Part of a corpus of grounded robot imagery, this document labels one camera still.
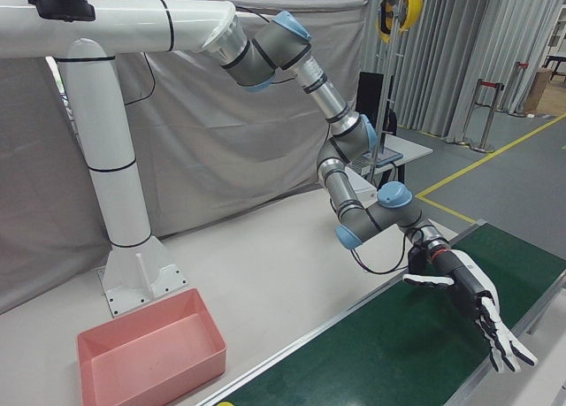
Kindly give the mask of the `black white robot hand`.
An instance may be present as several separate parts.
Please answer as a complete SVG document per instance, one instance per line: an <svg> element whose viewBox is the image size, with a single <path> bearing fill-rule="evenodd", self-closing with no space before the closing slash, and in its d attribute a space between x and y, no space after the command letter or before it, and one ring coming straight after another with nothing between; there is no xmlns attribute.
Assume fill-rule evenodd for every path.
<svg viewBox="0 0 566 406"><path fill-rule="evenodd" d="M489 344L489 358L497 372L520 372L520 363L538 364L538 358L501 319L496 286L476 262L459 249L439 249L430 257L438 276L406 273L410 285L446 289L456 309L474 322Z"/></svg>

